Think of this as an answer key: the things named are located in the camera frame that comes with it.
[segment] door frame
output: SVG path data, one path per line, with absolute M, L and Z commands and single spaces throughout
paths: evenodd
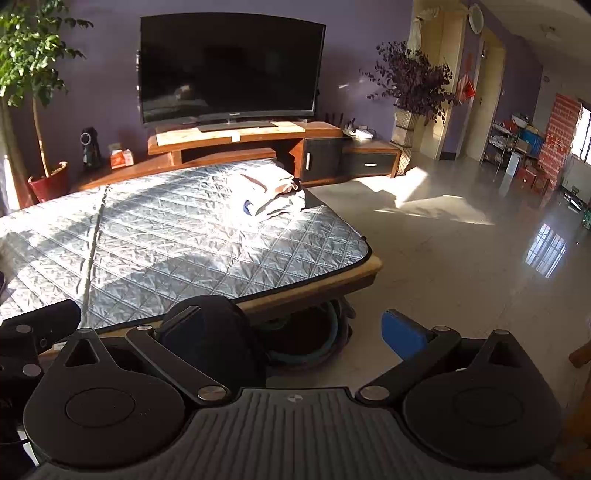
M 503 93 L 503 80 L 505 78 L 505 66 L 506 66 L 506 61 L 507 61 L 507 49 L 505 48 L 505 46 L 503 45 L 503 43 L 499 40 L 499 38 L 492 32 L 492 30 L 490 30 L 488 27 L 485 27 L 485 29 L 482 32 L 482 35 L 480 37 L 480 53 L 481 55 L 479 56 L 479 61 L 478 61 L 478 65 L 477 65 L 477 69 L 478 69 L 478 79 L 480 79 L 480 74 L 481 74 L 481 67 L 482 67 L 482 49 L 484 47 L 484 45 L 488 43 L 490 45 L 490 48 L 497 48 L 500 49 L 504 52 L 503 55 L 503 65 L 502 65 L 502 69 L 501 69 L 501 82 L 498 88 L 498 93 L 496 94 L 496 99 L 495 99 L 495 107 L 492 111 L 492 115 L 489 121 L 489 129 L 488 132 L 486 134 L 485 137 L 485 141 L 482 144 L 482 151 L 480 152 L 480 156 L 479 158 L 476 158 L 475 160 L 482 160 L 482 157 L 486 151 L 486 147 L 488 145 L 488 138 L 491 136 L 491 130 L 492 130 L 492 123 L 496 117 L 496 111 L 498 109 L 499 106 L 499 100 L 501 99 L 501 95 Z M 466 115 L 466 120 L 464 121 L 464 127 L 462 128 L 462 136 L 460 137 L 460 143 L 457 149 L 457 154 L 459 155 L 461 152 L 462 147 L 464 146 L 465 140 L 466 140 L 466 133 L 467 133 L 467 129 L 468 129 L 468 125 L 470 125 L 470 121 L 473 119 L 472 118 L 472 114 L 473 114 L 473 103 L 474 103 L 474 98 L 471 98 L 470 100 L 472 101 L 469 105 L 469 112 Z

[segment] tree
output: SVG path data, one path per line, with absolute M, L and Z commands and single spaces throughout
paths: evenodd
M 33 120 L 39 142 L 41 161 L 49 178 L 43 138 L 39 127 L 38 102 L 49 105 L 55 90 L 67 93 L 66 85 L 55 69 L 57 59 L 86 57 L 80 50 L 69 48 L 60 39 L 59 30 L 94 27 L 87 20 L 68 17 L 63 0 L 39 0 L 34 11 L 24 0 L 0 12 L 0 97 L 8 98 L 8 105 L 19 107 L 25 94 L 33 94 Z

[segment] folded clothes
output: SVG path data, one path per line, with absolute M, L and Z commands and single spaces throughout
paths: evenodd
M 275 164 L 261 165 L 228 177 L 232 194 L 249 201 L 255 210 L 277 195 L 297 190 L 294 176 Z
M 304 208 L 306 208 L 304 190 L 296 190 L 278 195 L 258 209 L 255 209 L 252 203 L 246 201 L 242 210 L 253 221 L 262 222 L 280 213 L 301 212 Z
M 256 222 L 283 212 L 299 212 L 306 206 L 298 181 L 274 164 L 231 175 L 227 184 L 232 191 L 232 208 Z

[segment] television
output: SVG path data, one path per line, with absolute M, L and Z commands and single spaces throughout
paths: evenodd
M 313 116 L 325 28 L 258 14 L 142 17 L 144 125 Z

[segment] round black disc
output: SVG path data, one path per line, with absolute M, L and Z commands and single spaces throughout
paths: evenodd
M 533 462 L 551 450 L 561 426 L 545 383 L 492 364 L 424 380 L 406 396 L 403 415 L 422 444 L 473 468 Z
M 184 402 L 171 385 L 93 367 L 44 378 L 27 404 L 25 431 L 45 457 L 75 468 L 115 468 L 153 455 L 180 433 Z

